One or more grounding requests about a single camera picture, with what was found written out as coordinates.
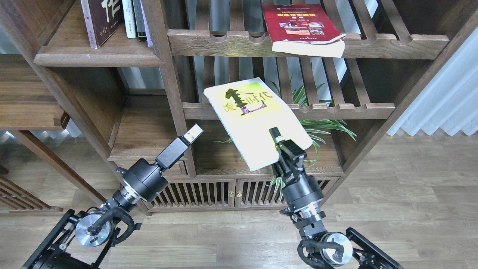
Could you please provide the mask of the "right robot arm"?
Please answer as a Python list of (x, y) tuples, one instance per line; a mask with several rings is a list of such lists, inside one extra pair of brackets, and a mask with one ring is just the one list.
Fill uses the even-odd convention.
[(286, 140), (278, 128), (270, 134), (279, 152), (273, 172), (281, 177), (281, 188), (288, 206), (281, 214), (290, 217), (299, 230), (299, 257), (315, 269), (332, 269), (357, 260), (360, 269), (401, 269), (402, 266), (353, 228), (346, 233), (328, 232), (322, 222), (325, 213), (319, 203), (324, 198), (317, 180), (306, 174), (306, 152), (292, 140)]

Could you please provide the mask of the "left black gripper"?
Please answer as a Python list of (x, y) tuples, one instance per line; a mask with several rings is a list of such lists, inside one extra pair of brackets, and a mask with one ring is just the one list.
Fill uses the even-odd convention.
[(126, 184), (125, 189), (135, 199), (151, 202), (168, 184), (167, 180), (162, 176), (162, 172), (170, 169), (184, 155), (189, 146), (201, 136), (203, 131), (198, 124), (194, 124), (186, 131), (184, 136), (178, 136), (172, 143), (167, 145), (157, 155), (155, 162), (152, 164), (141, 158), (128, 170), (118, 167), (116, 172), (123, 175), (123, 180)]

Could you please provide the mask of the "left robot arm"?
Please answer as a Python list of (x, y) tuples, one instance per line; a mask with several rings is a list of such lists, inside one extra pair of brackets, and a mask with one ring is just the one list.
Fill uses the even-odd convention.
[[(139, 200), (151, 202), (168, 185), (162, 173), (171, 168), (203, 130), (195, 124), (178, 136), (157, 155), (154, 163), (141, 158), (128, 170), (118, 167), (125, 186), (99, 208), (91, 212), (68, 210), (27, 259), (24, 269), (97, 269), (111, 247), (125, 241), (141, 223), (135, 223), (130, 211)], [(86, 247), (103, 245), (97, 260), (91, 264), (73, 258), (67, 247), (77, 238)]]

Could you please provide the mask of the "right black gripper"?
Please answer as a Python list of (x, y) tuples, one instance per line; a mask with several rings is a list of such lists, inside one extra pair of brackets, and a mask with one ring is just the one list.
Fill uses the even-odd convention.
[(288, 209), (282, 213), (294, 219), (317, 216), (321, 212), (319, 202), (324, 195), (317, 180), (306, 174), (303, 164), (306, 152), (292, 140), (283, 140), (277, 127), (270, 128), (269, 133), (279, 152), (279, 160), (273, 164), (273, 172), (285, 184), (282, 194)]

